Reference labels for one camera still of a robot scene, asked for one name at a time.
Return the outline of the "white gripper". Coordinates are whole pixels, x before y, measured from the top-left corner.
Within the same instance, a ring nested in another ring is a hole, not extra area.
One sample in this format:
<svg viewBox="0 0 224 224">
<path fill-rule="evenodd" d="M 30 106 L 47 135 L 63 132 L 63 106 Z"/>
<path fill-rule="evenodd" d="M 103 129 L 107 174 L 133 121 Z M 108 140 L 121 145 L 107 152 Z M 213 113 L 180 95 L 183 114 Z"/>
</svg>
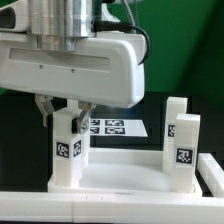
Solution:
<svg viewBox="0 0 224 224">
<path fill-rule="evenodd" d="M 68 53 L 40 50 L 34 37 L 4 32 L 0 87 L 35 93 L 44 127 L 55 111 L 53 97 L 79 100 L 81 112 L 72 120 L 71 131 L 84 134 L 95 104 L 130 108 L 143 98 L 144 51 L 144 38 L 137 34 L 100 32 L 79 39 L 76 50 Z"/>
</svg>

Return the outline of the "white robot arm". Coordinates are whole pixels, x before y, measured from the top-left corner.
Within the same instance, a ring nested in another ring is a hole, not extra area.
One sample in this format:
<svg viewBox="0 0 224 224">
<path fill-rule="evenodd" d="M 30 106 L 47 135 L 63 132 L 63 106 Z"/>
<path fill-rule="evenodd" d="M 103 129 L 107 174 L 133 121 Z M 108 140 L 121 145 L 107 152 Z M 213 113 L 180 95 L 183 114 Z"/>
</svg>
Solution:
<svg viewBox="0 0 224 224">
<path fill-rule="evenodd" d="M 144 95 L 150 41 L 114 18 L 106 0 L 16 0 L 0 7 L 0 88 L 35 95 L 44 116 L 51 99 L 76 100 L 72 131 L 88 130 L 98 105 L 130 108 Z"/>
</svg>

